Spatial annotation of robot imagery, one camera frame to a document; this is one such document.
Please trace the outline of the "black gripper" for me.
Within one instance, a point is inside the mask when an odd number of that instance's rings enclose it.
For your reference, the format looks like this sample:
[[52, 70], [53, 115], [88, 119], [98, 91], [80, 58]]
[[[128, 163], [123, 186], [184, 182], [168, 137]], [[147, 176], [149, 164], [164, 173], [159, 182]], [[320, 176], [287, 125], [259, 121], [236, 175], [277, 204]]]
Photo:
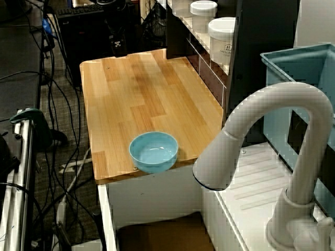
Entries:
[[112, 26], [108, 26], [109, 30], [109, 42], [112, 48], [112, 52], [114, 56], [127, 56], [128, 50], [126, 49], [126, 41], [125, 41], [125, 34], [124, 28], [114, 28]]

